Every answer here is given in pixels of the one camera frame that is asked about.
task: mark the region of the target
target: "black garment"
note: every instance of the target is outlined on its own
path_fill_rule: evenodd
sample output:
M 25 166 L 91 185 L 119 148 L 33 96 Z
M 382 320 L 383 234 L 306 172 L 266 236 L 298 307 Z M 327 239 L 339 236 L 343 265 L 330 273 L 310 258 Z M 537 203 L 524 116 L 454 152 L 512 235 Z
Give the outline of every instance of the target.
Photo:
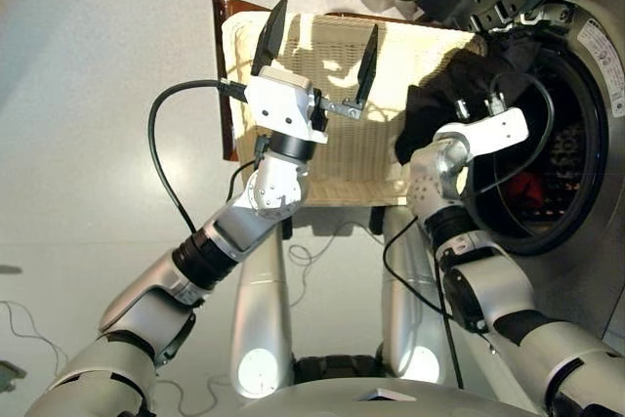
M 407 163 L 412 152 L 428 145 L 441 126 L 457 121 L 454 103 L 460 99 L 467 103 L 472 120 L 485 117 L 483 103 L 493 77 L 527 72 L 539 49 L 540 43 L 526 36 L 491 40 L 486 57 L 459 50 L 442 72 L 421 87 L 408 87 L 405 124 L 395 145 L 397 160 L 402 165 Z M 527 86 L 526 80 L 511 74 L 502 76 L 498 89 L 511 105 Z

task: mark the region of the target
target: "silver robot arm segment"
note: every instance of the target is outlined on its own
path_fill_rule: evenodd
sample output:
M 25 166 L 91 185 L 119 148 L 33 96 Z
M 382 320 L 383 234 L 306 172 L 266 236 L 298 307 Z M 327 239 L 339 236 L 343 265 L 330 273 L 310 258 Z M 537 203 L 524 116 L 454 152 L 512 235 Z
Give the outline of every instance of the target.
M 243 193 L 113 300 L 98 340 L 67 365 L 26 415 L 153 415 L 155 369 L 185 341 L 193 309 L 301 206 L 307 174 L 306 161 L 268 151 Z
M 474 156 L 526 137 L 522 114 L 512 110 L 444 126 L 415 151 L 408 204 L 431 242 L 454 319 L 488 334 L 535 402 L 554 416 L 622 415 L 625 358 L 579 326 L 538 311 L 525 273 L 476 226 L 458 195 L 458 176 Z M 510 132 L 519 124 L 522 132 Z M 494 132 L 474 132 L 480 128 Z

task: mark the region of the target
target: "washing machine drum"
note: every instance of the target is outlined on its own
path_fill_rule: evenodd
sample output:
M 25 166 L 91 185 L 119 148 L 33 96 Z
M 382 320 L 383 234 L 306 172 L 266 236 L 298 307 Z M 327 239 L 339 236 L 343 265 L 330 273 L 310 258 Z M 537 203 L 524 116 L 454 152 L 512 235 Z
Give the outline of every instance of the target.
M 528 35 L 530 70 L 549 90 L 555 125 L 538 158 L 468 204 L 516 254 L 548 314 L 601 336 L 625 282 L 625 0 L 416 0 L 425 18 L 488 41 Z M 528 87 L 529 139 L 475 161 L 474 189 L 492 185 L 536 149 L 546 125 Z

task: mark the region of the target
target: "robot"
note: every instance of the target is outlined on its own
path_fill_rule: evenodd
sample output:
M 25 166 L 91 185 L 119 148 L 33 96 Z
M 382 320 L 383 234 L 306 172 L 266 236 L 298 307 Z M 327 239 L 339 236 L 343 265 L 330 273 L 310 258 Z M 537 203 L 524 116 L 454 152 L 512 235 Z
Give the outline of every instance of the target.
M 155 416 L 156 369 L 176 356 L 192 330 L 194 311 L 302 206 L 308 162 L 315 146 L 328 139 L 326 112 L 359 118 L 375 76 L 377 27 L 365 49 L 356 97 L 336 104 L 307 78 L 271 67 L 285 15 L 286 0 L 281 0 L 261 33 L 247 85 L 216 82 L 220 92 L 246 101 L 257 122 L 272 129 L 244 191 L 112 301 L 96 341 L 69 362 L 28 417 Z M 538 311 L 521 268 L 478 229 L 464 207 L 458 178 L 472 159 L 528 137 L 520 109 L 507 108 L 498 95 L 487 105 L 488 117 L 443 126 L 410 160 L 408 205 L 430 240 L 453 320 L 470 332 L 487 334 L 526 392 L 551 415 L 622 415 L 625 357 L 575 324 Z M 256 359 L 271 368 L 262 356 Z M 396 378 L 310 382 L 278 390 L 239 412 L 532 415 L 458 390 Z

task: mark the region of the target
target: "laundry basket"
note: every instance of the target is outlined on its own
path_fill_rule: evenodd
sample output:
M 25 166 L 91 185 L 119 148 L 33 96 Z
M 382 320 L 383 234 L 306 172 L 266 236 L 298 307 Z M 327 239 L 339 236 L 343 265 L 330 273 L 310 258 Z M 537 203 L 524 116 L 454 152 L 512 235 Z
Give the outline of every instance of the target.
M 247 83 L 266 12 L 242 12 L 222 25 L 225 68 L 230 80 Z M 485 53 L 473 33 L 392 21 L 325 15 L 288 15 L 279 56 L 273 66 L 308 77 L 335 102 L 353 97 L 357 71 L 374 23 L 378 24 L 377 73 L 360 120 L 330 114 L 326 145 L 311 161 L 310 206 L 387 206 L 405 204 L 405 169 L 394 143 L 403 128 L 406 91 L 441 71 L 460 49 Z M 246 104 L 230 100 L 239 161 L 254 158 L 256 125 Z M 246 180 L 251 170 L 244 172 Z

